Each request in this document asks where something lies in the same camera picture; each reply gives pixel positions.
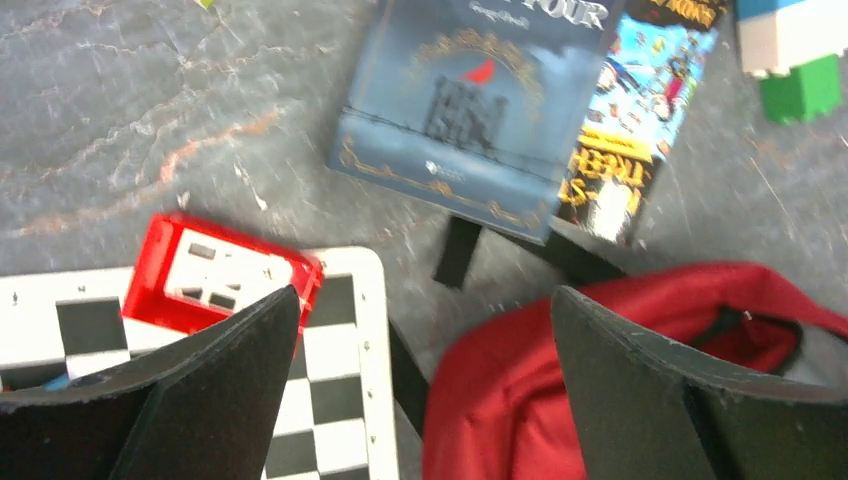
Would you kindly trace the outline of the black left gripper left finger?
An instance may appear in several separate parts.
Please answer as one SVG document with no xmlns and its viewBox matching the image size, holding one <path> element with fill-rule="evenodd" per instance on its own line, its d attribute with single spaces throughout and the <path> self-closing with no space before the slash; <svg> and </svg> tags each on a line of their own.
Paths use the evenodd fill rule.
<svg viewBox="0 0 848 480">
<path fill-rule="evenodd" d="M 5 479 L 256 479 L 300 320 L 293 287 L 57 390 L 1 397 Z"/>
</svg>

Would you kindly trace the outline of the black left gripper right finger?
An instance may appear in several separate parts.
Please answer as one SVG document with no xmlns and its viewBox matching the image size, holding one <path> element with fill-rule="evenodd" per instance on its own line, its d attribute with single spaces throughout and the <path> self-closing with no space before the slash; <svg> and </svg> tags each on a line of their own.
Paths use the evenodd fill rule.
<svg viewBox="0 0 848 480">
<path fill-rule="evenodd" d="M 591 479 L 843 479 L 847 398 L 741 367 L 570 287 L 553 334 Z"/>
</svg>

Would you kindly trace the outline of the red student backpack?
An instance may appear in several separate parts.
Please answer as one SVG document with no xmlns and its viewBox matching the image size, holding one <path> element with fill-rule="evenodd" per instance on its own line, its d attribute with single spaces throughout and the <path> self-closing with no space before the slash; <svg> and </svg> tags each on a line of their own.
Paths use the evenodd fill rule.
<svg viewBox="0 0 848 480">
<path fill-rule="evenodd" d="M 722 360 L 806 377 L 810 351 L 827 377 L 847 377 L 847 318 L 775 270 L 706 262 L 629 275 L 554 236 L 525 249 L 578 290 L 639 325 Z M 586 470 L 554 344 L 551 301 L 499 314 L 454 342 L 432 380 L 390 333 L 395 397 L 422 440 L 425 479 L 583 479 Z"/>
</svg>

